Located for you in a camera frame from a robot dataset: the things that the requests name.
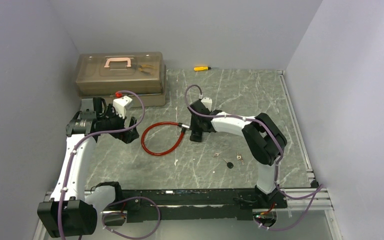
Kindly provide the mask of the red cable lock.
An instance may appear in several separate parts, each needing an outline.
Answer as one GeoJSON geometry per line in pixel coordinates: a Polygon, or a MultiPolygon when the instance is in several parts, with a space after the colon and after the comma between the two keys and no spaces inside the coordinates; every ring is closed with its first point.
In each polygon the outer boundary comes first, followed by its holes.
{"type": "Polygon", "coordinates": [[[173,152],[174,150],[176,150],[176,148],[181,144],[187,130],[190,130],[190,126],[188,126],[184,123],[181,123],[181,122],[162,121],[162,122],[154,123],[144,130],[144,132],[141,136],[141,139],[140,139],[141,147],[146,153],[148,153],[149,155],[152,155],[152,156],[160,157],[160,156],[168,155],[171,152],[173,152]],[[153,152],[147,148],[147,146],[145,144],[145,138],[151,129],[153,129],[155,127],[160,127],[163,125],[177,126],[177,127],[181,128],[180,135],[179,135],[177,141],[175,142],[175,144],[171,148],[169,148],[168,150],[165,150],[163,152],[153,152]]]}

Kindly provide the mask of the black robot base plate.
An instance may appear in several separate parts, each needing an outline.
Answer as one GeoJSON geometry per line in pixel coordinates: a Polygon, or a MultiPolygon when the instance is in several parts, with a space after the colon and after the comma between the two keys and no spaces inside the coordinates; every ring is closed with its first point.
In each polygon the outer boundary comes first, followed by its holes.
{"type": "Polygon", "coordinates": [[[117,217],[127,223],[168,220],[236,219],[251,221],[262,212],[283,210],[286,198],[277,193],[259,201],[255,188],[122,190],[125,204],[105,208],[112,225],[117,217]]]}

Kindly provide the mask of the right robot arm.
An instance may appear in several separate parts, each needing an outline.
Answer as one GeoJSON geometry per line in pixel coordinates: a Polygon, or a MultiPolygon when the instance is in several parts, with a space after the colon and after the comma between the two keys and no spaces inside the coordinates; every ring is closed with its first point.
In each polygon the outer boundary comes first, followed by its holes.
{"type": "Polygon", "coordinates": [[[188,106],[191,113],[189,140],[202,142],[203,133],[229,133],[243,137],[258,162],[255,192],[259,201],[272,201],[278,193],[275,177],[278,160],[288,144],[285,136],[266,113],[238,116],[221,110],[210,111],[202,99],[188,106]]]}

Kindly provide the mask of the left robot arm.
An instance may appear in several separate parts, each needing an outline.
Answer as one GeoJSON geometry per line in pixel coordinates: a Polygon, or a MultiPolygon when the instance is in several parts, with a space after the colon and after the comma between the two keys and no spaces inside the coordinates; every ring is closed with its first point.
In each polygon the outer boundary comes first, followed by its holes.
{"type": "Polygon", "coordinates": [[[129,96],[106,103],[101,97],[85,98],[80,110],[66,125],[66,153],[57,184],[48,200],[39,203],[37,214],[52,238],[82,237],[94,233],[99,214],[124,199],[117,181],[99,183],[86,195],[87,171],[101,134],[129,144],[139,137],[138,122],[131,117],[125,126],[129,96]]]}

